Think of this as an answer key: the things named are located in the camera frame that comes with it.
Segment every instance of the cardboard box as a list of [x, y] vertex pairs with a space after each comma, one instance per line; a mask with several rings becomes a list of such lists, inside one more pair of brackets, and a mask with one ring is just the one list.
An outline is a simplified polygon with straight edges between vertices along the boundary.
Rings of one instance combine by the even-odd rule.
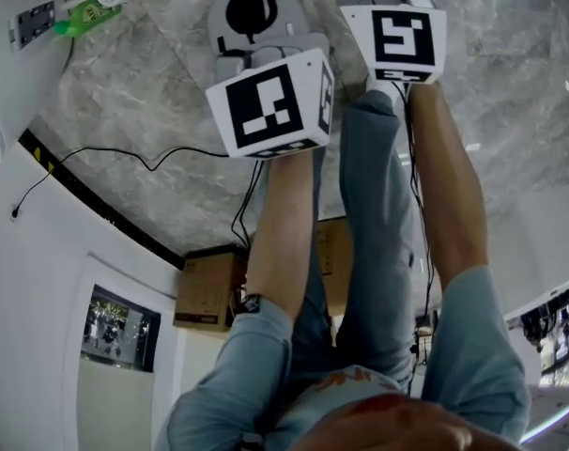
[[232, 326], [231, 298], [245, 283], [247, 257], [236, 246], [188, 254], [176, 301], [177, 327], [224, 333]]
[[345, 313], [353, 267], [353, 241], [347, 218], [320, 221], [315, 232], [329, 313], [341, 316]]

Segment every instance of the bottle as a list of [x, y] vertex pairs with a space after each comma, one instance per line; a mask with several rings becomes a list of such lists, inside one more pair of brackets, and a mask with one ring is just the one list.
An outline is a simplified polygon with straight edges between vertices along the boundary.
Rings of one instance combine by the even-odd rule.
[[69, 15], [69, 20], [61, 20], [54, 26], [59, 35], [66, 37], [80, 37], [91, 28], [106, 22], [122, 11], [122, 6], [104, 7], [99, 0], [86, 0], [74, 7]]

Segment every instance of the power cord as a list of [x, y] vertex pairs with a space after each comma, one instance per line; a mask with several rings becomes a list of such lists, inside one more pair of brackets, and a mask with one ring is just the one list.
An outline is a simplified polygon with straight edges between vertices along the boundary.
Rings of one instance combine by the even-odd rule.
[[409, 86], [406, 85], [405, 91], [404, 91], [399, 87], [399, 85], [396, 82], [392, 82], [392, 84], [395, 86], [395, 88], [399, 92], [399, 95], [400, 95], [400, 97], [404, 103], [404, 118], [406, 121], [406, 130], [408, 131], [408, 153], [409, 153], [409, 160], [411, 163], [411, 174], [410, 174], [410, 178], [409, 178], [409, 187], [411, 188], [412, 193], [414, 194], [414, 198], [416, 199], [416, 203], [418, 204], [418, 209], [420, 211], [421, 225], [423, 228], [424, 248], [426, 249], [426, 276], [427, 276], [426, 277], [426, 299], [425, 299], [425, 303], [424, 303], [424, 314], [423, 314], [422, 318], [419, 320], [419, 322], [416, 324], [416, 327], [414, 328], [415, 345], [412, 348], [413, 349], [415, 348], [417, 350], [417, 353], [416, 353], [416, 361], [414, 362], [414, 365], [412, 367], [412, 377], [411, 377], [411, 379], [409, 381], [409, 385], [408, 385], [408, 396], [409, 396], [411, 394], [414, 376], [416, 375], [416, 366], [418, 365], [418, 361], [420, 358], [420, 328], [426, 323], [426, 321], [428, 319], [428, 305], [430, 303], [431, 288], [433, 286], [433, 281], [435, 280], [435, 267], [433, 264], [433, 259], [431, 257], [431, 250], [430, 250], [430, 247], [428, 245], [428, 240], [426, 238], [426, 225], [424, 222], [423, 200], [422, 200], [421, 195], [420, 195], [419, 178], [418, 178], [418, 172], [416, 171], [416, 152], [415, 152], [415, 148], [414, 148], [414, 132], [413, 132], [413, 127], [412, 127], [412, 116], [411, 116], [408, 97], [407, 97]]
[[[202, 148], [195, 148], [195, 147], [188, 147], [188, 146], [182, 146], [182, 147], [176, 147], [176, 148], [172, 148], [169, 151], [166, 151], [165, 155], [163, 155], [163, 157], [161, 157], [161, 159], [155, 164], [155, 165], [149, 165], [148, 163], [146, 163], [146, 160], [141, 157], [139, 154], [135, 153], [135, 152], [130, 152], [129, 150], [124, 150], [122, 148], [109, 148], [109, 147], [92, 147], [92, 146], [86, 146], [86, 147], [82, 147], [82, 148], [78, 148], [77, 150], [74, 150], [72, 152], [70, 152], [66, 157], [64, 157], [61, 161], [59, 161], [59, 164], [64, 163], [67, 159], [69, 159], [70, 157], [80, 153], [80, 152], [84, 152], [85, 150], [93, 150], [96, 152], [114, 152], [114, 153], [118, 153], [118, 154], [124, 154], [124, 155], [129, 155], [131, 157], [133, 157], [134, 159], [138, 160], [142, 165], [145, 166], [146, 170], [148, 170], [149, 172], [155, 172], [160, 165], [162, 165], [165, 160], [170, 157], [172, 154], [179, 152], [181, 150], [189, 150], [191, 152], [197, 152], [203, 155], [208, 155], [210, 157], [218, 157], [218, 158], [228, 158], [227, 154], [222, 154], [222, 153], [217, 153], [217, 152], [211, 152], [209, 150], [203, 150]], [[257, 181], [259, 180], [259, 177], [261, 175], [262, 169], [264, 167], [264, 163], [260, 163], [260, 162], [256, 162], [255, 166], [254, 166], [254, 172], [252, 174], [251, 177], [251, 181], [249, 182], [249, 188], [247, 189], [247, 193], [245, 194], [245, 197], [243, 199], [243, 203], [241, 204], [240, 208], [238, 209], [237, 214], [235, 215], [235, 219], [232, 222], [231, 225], [231, 230], [233, 231], [233, 233], [240, 239], [240, 241], [243, 244], [243, 247], [245, 247], [245, 249], [247, 249], [248, 251], [251, 249], [251, 240], [249, 238], [249, 234], [247, 233], [247, 228], [245, 227], [245, 224], [243, 223], [243, 216], [244, 213], [249, 205], [249, 201], [251, 200], [251, 197], [254, 193], [254, 189], [255, 189], [255, 185], [257, 184]], [[32, 187], [30, 187], [25, 194], [22, 197], [22, 200], [20, 200], [20, 203], [13, 209], [13, 211], [11, 212], [11, 217], [13, 217], [14, 219], [17, 218], [17, 216], [20, 213], [20, 207], [22, 206], [24, 200], [28, 197], [28, 195], [34, 190], [36, 189], [42, 182], [44, 182], [52, 173], [53, 171], [56, 169], [57, 167], [54, 167], [52, 170], [50, 170], [46, 176], [44, 176], [41, 180], [39, 180], [37, 183], [35, 183]], [[243, 234], [245, 236], [245, 238], [243, 239], [240, 234], [235, 230], [235, 223], [238, 219], [238, 222], [240, 224], [240, 226], [243, 229]]]

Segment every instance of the ceiling light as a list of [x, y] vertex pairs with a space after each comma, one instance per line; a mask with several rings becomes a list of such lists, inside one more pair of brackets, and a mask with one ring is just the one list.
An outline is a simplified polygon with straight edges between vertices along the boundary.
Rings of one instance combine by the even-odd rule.
[[540, 424], [539, 426], [531, 429], [530, 431], [527, 431], [527, 433], [522, 437], [522, 439], [520, 440], [520, 443], [523, 444], [528, 440], [533, 439], [535, 436], [537, 436], [538, 434], [541, 434], [542, 432], [544, 432], [546, 429], [551, 428], [552, 426], [554, 426], [556, 423], [558, 423], [564, 416], [569, 414], [569, 406], [566, 406], [565, 408], [562, 408], [559, 412], [557, 412], [556, 414], [554, 414], [553, 416], [551, 416], [549, 419], [545, 420], [542, 424]]

